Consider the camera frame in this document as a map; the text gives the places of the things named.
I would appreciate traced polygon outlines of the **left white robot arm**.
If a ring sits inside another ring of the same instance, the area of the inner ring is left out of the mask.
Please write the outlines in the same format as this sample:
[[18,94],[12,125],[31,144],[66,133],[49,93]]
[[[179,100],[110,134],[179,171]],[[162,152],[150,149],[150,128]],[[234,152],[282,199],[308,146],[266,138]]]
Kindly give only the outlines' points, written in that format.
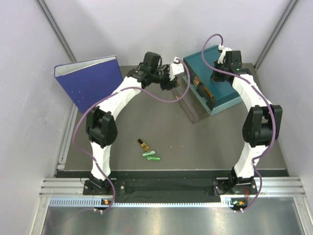
[[162,64],[162,58],[154,52],[146,52],[143,62],[130,70],[111,97],[93,107],[86,118],[86,133],[91,143],[93,165],[89,180],[100,194],[110,191],[110,151],[117,138],[115,120],[124,107],[152,83],[162,90],[178,86],[178,77],[184,73],[184,66],[178,58],[171,64]]

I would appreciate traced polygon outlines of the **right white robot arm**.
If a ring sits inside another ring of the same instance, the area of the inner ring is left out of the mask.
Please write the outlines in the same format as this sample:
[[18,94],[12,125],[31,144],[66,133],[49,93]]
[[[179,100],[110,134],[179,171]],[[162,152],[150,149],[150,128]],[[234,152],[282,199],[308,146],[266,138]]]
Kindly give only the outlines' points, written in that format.
[[273,105],[265,98],[251,71],[242,67],[239,50],[219,46],[218,51],[220,56],[214,62],[211,79],[214,82],[228,82],[248,111],[242,128],[244,148],[228,180],[228,189],[238,194],[251,187],[259,159],[278,138],[283,110],[280,105]]

